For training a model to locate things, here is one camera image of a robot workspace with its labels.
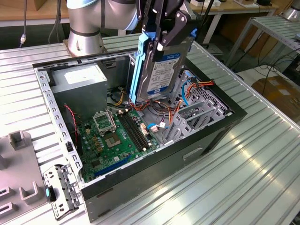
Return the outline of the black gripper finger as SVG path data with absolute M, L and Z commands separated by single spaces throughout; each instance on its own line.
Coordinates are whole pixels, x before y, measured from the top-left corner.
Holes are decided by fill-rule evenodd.
M 179 11 L 176 12 L 175 23 L 171 28 L 164 28 L 166 5 L 166 0 L 156 0 L 153 4 L 152 9 L 156 11 L 156 35 L 151 54 L 152 61 L 158 61 L 163 57 L 165 47 L 179 45 L 188 37 L 188 4 L 183 2 Z
M 152 12 L 153 0 L 136 0 L 138 21 L 142 22 L 142 30 L 145 32 L 154 31 L 154 15 Z

